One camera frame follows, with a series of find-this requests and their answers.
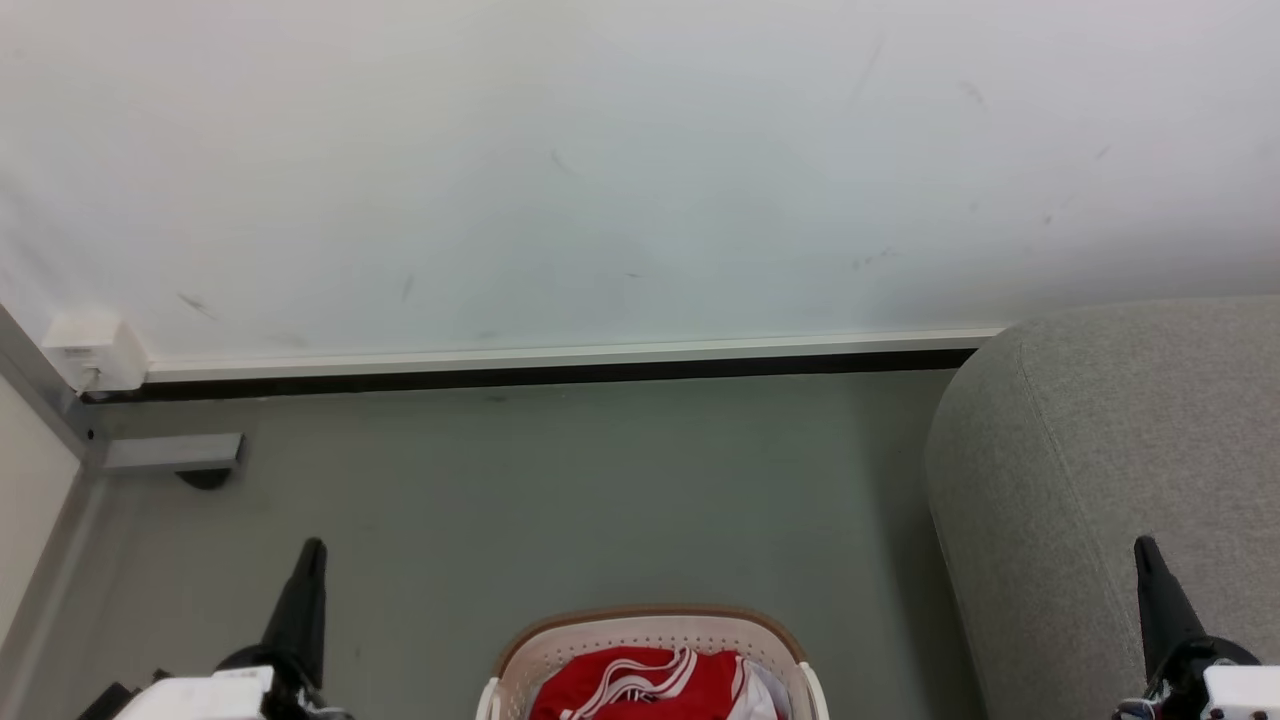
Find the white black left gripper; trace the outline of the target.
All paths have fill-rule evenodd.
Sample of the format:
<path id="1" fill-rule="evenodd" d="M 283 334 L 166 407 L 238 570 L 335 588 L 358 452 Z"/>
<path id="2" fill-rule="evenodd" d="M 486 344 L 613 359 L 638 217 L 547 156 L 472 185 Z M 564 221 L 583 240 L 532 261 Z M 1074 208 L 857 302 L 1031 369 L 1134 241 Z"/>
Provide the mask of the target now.
<path id="1" fill-rule="evenodd" d="M 233 653 L 207 676 L 166 676 L 137 691 L 114 719 L 349 719 L 324 684 L 326 546 L 308 538 L 261 644 Z"/>

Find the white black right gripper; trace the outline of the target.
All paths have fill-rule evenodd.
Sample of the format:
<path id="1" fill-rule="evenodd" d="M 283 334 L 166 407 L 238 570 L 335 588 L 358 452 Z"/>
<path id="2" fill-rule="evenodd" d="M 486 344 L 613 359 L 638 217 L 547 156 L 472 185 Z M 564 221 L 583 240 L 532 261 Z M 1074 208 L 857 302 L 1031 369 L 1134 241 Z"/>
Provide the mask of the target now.
<path id="1" fill-rule="evenodd" d="M 1201 638 L 1204 628 L 1155 538 L 1139 536 L 1133 551 L 1146 716 L 1277 719 L 1279 666 L 1260 664 L 1230 641 Z"/>

